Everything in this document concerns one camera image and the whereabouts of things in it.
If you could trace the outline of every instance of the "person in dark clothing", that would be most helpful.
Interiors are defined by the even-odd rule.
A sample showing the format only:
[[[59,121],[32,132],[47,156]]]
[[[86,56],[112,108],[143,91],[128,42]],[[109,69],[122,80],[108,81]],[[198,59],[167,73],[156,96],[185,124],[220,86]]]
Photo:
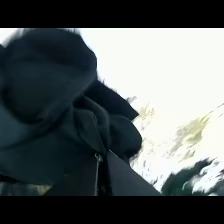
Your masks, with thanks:
[[[138,113],[98,80],[97,58],[75,30],[24,29],[0,46],[0,94],[0,175],[13,182],[5,184],[160,195],[129,166],[142,143]]]

